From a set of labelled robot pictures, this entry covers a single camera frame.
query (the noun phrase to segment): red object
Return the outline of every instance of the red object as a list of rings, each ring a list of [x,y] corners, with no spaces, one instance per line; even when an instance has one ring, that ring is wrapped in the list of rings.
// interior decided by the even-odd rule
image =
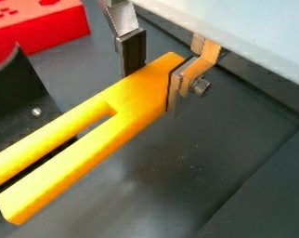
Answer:
[[[16,42],[29,55],[89,33],[80,0],[0,0],[0,63]]]

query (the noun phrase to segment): screw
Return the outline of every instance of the screw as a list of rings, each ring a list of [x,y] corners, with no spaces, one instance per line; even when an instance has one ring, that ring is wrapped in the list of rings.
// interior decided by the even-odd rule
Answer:
[[[32,110],[32,114],[33,114],[33,116],[34,116],[36,118],[38,118],[38,117],[41,117],[41,115],[42,115],[42,110],[41,110],[40,108],[34,108],[34,109]]]
[[[212,84],[204,79],[201,75],[189,82],[189,91],[196,93],[200,97],[204,97],[208,93]]]

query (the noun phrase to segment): metal bracket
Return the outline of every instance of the metal bracket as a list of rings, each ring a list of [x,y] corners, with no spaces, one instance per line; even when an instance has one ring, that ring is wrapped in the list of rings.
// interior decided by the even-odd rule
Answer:
[[[221,47],[215,42],[204,39],[202,53],[198,58],[192,57],[169,73],[166,89],[166,111],[172,116],[178,114],[186,92],[194,92],[201,97],[205,95],[211,83],[202,74],[213,67],[220,59]]]
[[[114,34],[114,50],[120,55],[121,76],[145,66],[146,31],[138,27],[133,5],[126,0],[97,0]]]

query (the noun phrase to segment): black surface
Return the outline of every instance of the black surface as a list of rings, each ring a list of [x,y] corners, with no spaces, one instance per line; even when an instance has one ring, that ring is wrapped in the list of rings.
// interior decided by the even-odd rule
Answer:
[[[219,65],[299,112],[299,85],[235,53]]]
[[[198,238],[299,238],[299,133],[204,225]]]
[[[36,118],[32,110],[40,108]],[[0,69],[0,152],[61,115],[20,47]]]
[[[117,37],[117,48],[121,50],[124,61],[120,62],[124,69],[124,77],[134,73],[145,66],[146,60],[146,31],[129,33]]]

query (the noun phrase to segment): yellow plastic piece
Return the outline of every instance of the yellow plastic piece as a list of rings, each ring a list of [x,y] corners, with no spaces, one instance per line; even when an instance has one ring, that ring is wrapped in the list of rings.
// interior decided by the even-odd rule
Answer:
[[[4,151],[0,152],[0,185],[114,110],[98,97],[88,99]]]
[[[72,132],[77,131],[72,127],[77,126],[81,129],[104,114],[113,116],[0,193],[0,209],[9,222],[21,225],[165,112],[168,72],[182,60],[174,53],[165,54],[80,104],[73,111],[57,119],[58,122],[52,122],[52,124],[65,127],[61,129],[64,135],[54,135],[57,133],[53,128],[57,128],[52,125],[41,129],[49,135],[50,140],[62,141],[61,136],[68,138],[68,134],[72,135]],[[26,140],[36,140],[32,146],[37,151],[46,145],[49,150],[53,142],[41,141],[42,144],[40,144],[37,138],[41,139],[40,133],[33,133]],[[34,151],[33,148],[25,147],[18,150],[22,152],[28,149]],[[34,154],[33,157],[41,156],[40,152],[32,152],[32,154]]]

